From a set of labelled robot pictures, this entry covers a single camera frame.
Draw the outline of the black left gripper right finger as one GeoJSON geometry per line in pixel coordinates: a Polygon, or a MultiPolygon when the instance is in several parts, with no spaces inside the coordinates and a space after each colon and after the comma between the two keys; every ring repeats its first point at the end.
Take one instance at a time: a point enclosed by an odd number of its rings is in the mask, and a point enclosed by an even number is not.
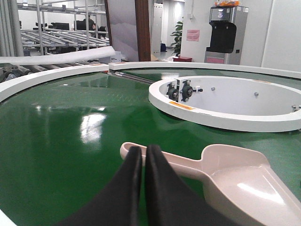
{"type": "Polygon", "coordinates": [[[150,226],[236,225],[187,186],[158,145],[146,149],[145,199],[150,226]]]}

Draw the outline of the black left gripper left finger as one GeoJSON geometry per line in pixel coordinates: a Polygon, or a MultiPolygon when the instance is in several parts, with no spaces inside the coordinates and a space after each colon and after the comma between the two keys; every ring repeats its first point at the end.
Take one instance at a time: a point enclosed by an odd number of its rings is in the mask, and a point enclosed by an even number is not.
{"type": "Polygon", "coordinates": [[[86,205],[58,226],[137,226],[142,151],[132,146],[111,181],[86,205]]]}

